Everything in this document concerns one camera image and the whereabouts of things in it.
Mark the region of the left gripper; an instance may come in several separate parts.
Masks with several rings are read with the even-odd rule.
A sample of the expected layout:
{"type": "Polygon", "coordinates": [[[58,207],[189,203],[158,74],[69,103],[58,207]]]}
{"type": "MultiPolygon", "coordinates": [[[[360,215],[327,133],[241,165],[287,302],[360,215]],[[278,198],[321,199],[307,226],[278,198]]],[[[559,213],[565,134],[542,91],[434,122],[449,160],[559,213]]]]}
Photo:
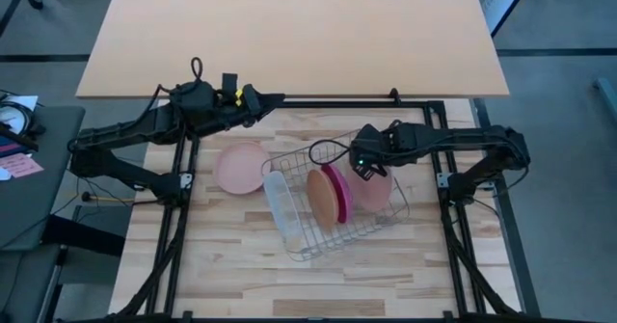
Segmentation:
{"type": "Polygon", "coordinates": [[[285,94],[263,94],[252,84],[237,89],[236,73],[222,74],[222,89],[195,80],[169,91],[170,102],[196,135],[213,135],[236,126],[252,127],[283,105],[285,94]]]}

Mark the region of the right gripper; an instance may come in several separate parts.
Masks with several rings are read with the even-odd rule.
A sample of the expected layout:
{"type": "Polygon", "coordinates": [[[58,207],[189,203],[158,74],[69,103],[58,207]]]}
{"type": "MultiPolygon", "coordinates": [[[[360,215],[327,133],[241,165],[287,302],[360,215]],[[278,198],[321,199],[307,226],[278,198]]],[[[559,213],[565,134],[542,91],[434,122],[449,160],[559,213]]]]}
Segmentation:
{"type": "Polygon", "coordinates": [[[364,181],[369,181],[374,175],[387,177],[388,171],[384,166],[416,164],[418,158],[410,155],[408,149],[398,148],[388,132],[367,124],[349,145],[349,161],[353,172],[364,181]]]}

